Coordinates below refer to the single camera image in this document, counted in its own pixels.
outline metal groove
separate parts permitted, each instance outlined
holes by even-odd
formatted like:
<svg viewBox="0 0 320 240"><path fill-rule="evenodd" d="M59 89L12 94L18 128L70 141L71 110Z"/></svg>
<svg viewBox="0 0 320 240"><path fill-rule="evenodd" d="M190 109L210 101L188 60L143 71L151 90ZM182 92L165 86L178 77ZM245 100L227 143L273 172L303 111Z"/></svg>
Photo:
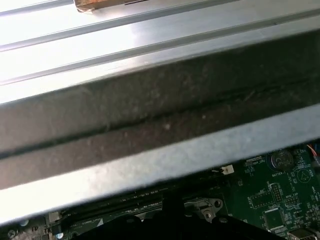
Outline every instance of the metal groove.
<svg viewBox="0 0 320 240"><path fill-rule="evenodd" d="M301 78L300 76L297 77L292 76L290 77L290 79L294 79L293 81L291 80L291 82L286 83L286 87L294 87L294 86L301 86L301 84L314 84L315 79L318 79L317 76L314 75L313 72L310 73L306 73L306 75ZM257 85L255 87L255 93L260 93L260 94L266 94L266 93L271 93L271 92L280 92L283 90L283 86L282 85L278 85L278 84L272 84L269 83L267 86L264 84L261 85ZM204 105L202 105L202 108L205 107L210 107L212 105L220 105L222 103L224 103L225 101L236 101L239 98L245 98L246 96L248 96L248 93L251 93L252 89L242 89L242 90L235 90L234 92L230 91L227 93L223 93L222 96L220 96L217 100L213 101L213 102L206 102ZM199 106L192 106L190 108L188 108L188 111L195 111L198 110ZM182 114L186 112L185 109L182 110L177 110L174 114ZM152 120L153 121L157 121L157 120L161 120L164 117L168 117L170 116L170 113L163 113L161 115L157 115L157 116L153 116ZM120 125L103 125L103 126L99 126L99 128L95 128L95 129L89 129L87 131L84 132L80 132L80 133L76 133L76 134L71 134L68 135L67 137L60 137L60 138L56 138L56 139L51 139L49 141L44 141L38 144L32 144L32 145L26 145L24 147L20 147L20 148L16 148L14 150L10 150L10 151L3 151L0 152L0 160L8 158L8 157L16 157L16 156L21 156L23 154L27 154L30 152L34 152L34 151L40 151L43 149L47 149L47 148L51 148L54 146L58 146L58 145L63 145L63 144L67 144L69 142L72 141L77 141L80 139L85 139L85 138L89 138L89 137L93 137L95 135L99 135L99 134L105 134L107 132L110 131L116 131L116 130L120 130L122 128L129 128L129 127L133 127L135 125L138 124L143 124L146 121L145 118L141 118L138 119L134 122L126 122L126 123L121 123Z"/></svg>
<svg viewBox="0 0 320 240"><path fill-rule="evenodd" d="M226 36L248 32L252 30L263 29L270 26L280 25L280 24L288 23L294 20L301 20L305 18L318 16L318 15L320 15L320 8L298 12L295 14L290 14L285 16L279 16L279 17L275 17L267 20L227 27L227 28L204 32L204 33L195 34L191 36L185 36L185 37L181 37L173 40L158 42L158 43L154 43L154 44L150 44L142 47L132 48L125 51L119 51L116 53L111 53L111 54L107 54L107 55L103 55L95 58L90 58L83 61L74 62L68 65L52 68L49 70L27 74L24 76L14 77L14 78L2 81L1 85L16 83L20 81L33 79L33 78L44 77L44 76L56 74L59 72L84 68L87 66L99 65L102 63L108 63L115 60L122 60L126 58L137 57L137 56L158 52L165 49L171 49L174 47L179 47L179 46L188 45L192 43L203 42L203 41L214 39L214 38L226 37Z"/></svg>
<svg viewBox="0 0 320 240"><path fill-rule="evenodd" d="M0 52L5 52L13 49L28 47L28 46L42 44L42 43L47 43L51 41L78 36L78 35L120 27L123 25L157 19L161 17L166 17L166 16L180 14L180 13L194 11L194 10L200 10L204 8L209 8L209 7L237 2L237 1L240 1L240 0L214 0L214 1L205 0L205 1L188 3L185 5L178 5L170 8L153 10L153 11L144 12L141 14L134 14L134 15L125 16L121 18L115 18L112 20L102 21L95 24L84 25L81 27L75 27L75 28L71 28L63 31L54 32L48 35L42 35L39 37L27 39L27 40L22 40L18 42L1 45Z"/></svg>
<svg viewBox="0 0 320 240"><path fill-rule="evenodd" d="M73 0L48 0L48 1L35 3L32 5L22 6L19 8L0 11L0 17L11 15L11 14L21 14L21 13L27 13L32 11L51 9L51 8L56 8L56 7L60 7L68 4L73 4Z"/></svg>

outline green circuit board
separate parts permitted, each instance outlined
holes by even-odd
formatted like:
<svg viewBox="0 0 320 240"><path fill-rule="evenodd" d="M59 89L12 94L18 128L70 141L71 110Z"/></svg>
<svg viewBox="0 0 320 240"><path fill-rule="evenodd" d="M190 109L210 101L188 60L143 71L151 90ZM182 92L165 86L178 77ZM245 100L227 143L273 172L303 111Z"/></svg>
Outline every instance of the green circuit board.
<svg viewBox="0 0 320 240"><path fill-rule="evenodd" d="M320 185L304 149L291 151L295 167L276 171L270 154L233 165L225 186L211 189L224 201L219 212L287 238L287 232L320 224Z"/></svg>
<svg viewBox="0 0 320 240"><path fill-rule="evenodd" d="M281 159L281 152L289 153L290 158ZM273 156L280 156L280 161L273 158L273 162ZM229 215L286 239L287 232L292 230L308 227L319 230L320 183L312 160L305 146L295 147L241 160L232 165L234 172L226 175L209 169L140 192L67 209L62 213L62 221L69 225L59 239L71 240L125 215L143 219L161 209L164 193L177 190L183 192L185 204L192 200L219 199L223 205L217 216ZM21 227L19 232L24 239L56 239L53 225L41 219L39 222L30 219L28 226Z"/></svg>

